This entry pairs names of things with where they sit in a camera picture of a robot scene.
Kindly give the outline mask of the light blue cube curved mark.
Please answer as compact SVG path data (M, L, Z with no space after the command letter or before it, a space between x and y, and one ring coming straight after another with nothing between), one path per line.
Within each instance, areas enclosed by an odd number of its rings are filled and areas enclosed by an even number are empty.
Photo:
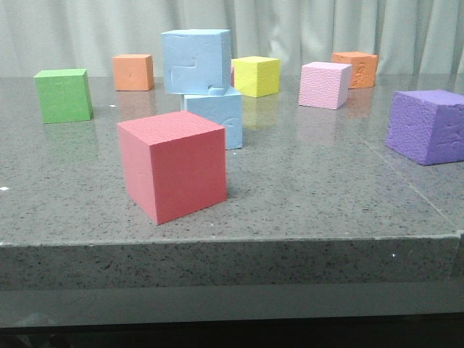
M243 146L242 95L232 86L222 96L186 94L183 108L225 128L225 148Z

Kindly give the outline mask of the light blue cube with cutout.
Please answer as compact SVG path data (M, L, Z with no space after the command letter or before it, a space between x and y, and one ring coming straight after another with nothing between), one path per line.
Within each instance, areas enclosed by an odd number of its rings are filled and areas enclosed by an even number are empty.
M231 86L229 30L171 30L161 42L167 93L222 96Z

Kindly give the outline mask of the large red foam cube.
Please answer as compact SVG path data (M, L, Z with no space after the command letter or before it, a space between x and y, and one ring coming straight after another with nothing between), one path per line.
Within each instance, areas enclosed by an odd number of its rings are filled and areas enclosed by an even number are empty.
M225 128L187 111L117 124L130 198L163 224L225 201Z

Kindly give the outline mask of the yellow foam cube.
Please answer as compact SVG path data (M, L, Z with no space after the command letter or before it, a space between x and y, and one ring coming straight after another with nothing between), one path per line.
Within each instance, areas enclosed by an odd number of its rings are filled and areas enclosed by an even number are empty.
M280 59L251 56L232 59L231 63L234 86L241 94L258 98L280 91Z

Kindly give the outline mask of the small red foam cube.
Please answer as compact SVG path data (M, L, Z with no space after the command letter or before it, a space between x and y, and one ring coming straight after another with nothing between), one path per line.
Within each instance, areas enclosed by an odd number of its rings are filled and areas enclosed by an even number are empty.
M235 73L235 67L233 65L231 65L231 86L235 86L235 76L234 76L234 73Z

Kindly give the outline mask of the pink foam cube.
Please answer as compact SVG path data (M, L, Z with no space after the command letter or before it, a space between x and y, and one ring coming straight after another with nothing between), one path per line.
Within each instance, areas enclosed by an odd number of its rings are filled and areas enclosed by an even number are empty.
M344 63L311 62L302 66L298 104L338 109L348 98L352 66Z

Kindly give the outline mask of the orange foam cube left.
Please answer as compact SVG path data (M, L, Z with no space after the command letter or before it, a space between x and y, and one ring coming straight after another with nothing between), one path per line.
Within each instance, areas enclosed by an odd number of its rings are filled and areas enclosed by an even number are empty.
M112 58L117 91L149 91L154 86L151 54L119 54Z

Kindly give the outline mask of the orange foam cube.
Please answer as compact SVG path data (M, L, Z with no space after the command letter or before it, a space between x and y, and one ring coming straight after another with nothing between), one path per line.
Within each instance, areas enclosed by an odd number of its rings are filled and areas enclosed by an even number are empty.
M117 91L149 91L154 86L151 54L119 54L112 58Z
M331 61L352 66L350 89L374 87L378 64L376 54L361 51L334 52L331 54Z

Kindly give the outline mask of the orange foam cube right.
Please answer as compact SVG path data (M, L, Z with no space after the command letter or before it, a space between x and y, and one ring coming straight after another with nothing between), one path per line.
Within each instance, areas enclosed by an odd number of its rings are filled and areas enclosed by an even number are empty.
M352 66L350 89L374 87L378 64L376 54L361 51L334 52L331 54L331 61Z

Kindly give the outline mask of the green foam cube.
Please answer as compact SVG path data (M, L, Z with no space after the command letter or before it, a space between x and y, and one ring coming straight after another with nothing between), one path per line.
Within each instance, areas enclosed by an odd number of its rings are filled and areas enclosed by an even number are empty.
M33 79L43 123L87 121L93 117L87 69L42 70Z

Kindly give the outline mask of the purple foam cube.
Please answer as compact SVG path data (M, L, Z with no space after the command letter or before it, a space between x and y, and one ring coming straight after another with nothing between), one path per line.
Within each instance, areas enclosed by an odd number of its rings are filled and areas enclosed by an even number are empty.
M385 145L420 165L463 160L463 95L397 91Z

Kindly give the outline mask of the grey pleated curtain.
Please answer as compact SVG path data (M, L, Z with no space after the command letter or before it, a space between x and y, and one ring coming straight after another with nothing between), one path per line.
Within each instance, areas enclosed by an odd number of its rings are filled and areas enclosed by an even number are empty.
M117 54L162 74L162 32L225 28L235 57L275 57L285 75L336 51L379 58L381 74L463 71L461 1L3 1L1 75L84 67L108 77Z

